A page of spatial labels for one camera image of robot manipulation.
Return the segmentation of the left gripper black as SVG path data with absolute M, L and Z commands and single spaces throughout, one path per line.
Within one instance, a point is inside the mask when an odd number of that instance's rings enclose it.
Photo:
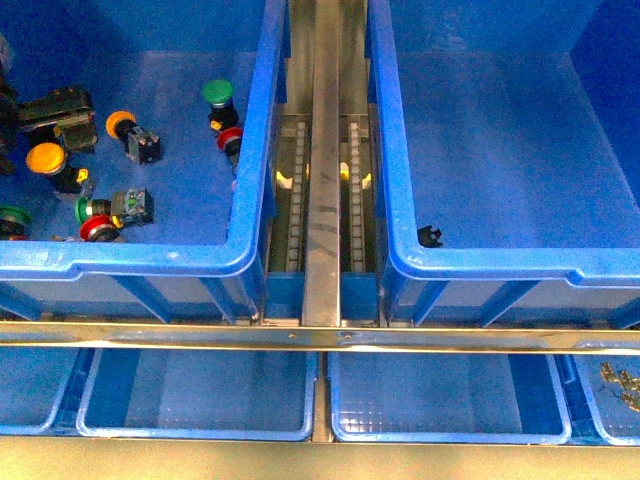
M 69 152 L 92 153 L 97 143 L 95 111 L 89 92 L 79 85 L 54 89 L 45 96 L 20 103 L 17 91 L 1 79 L 1 173 L 12 175 L 9 154 L 18 136 L 31 145 L 58 140 Z

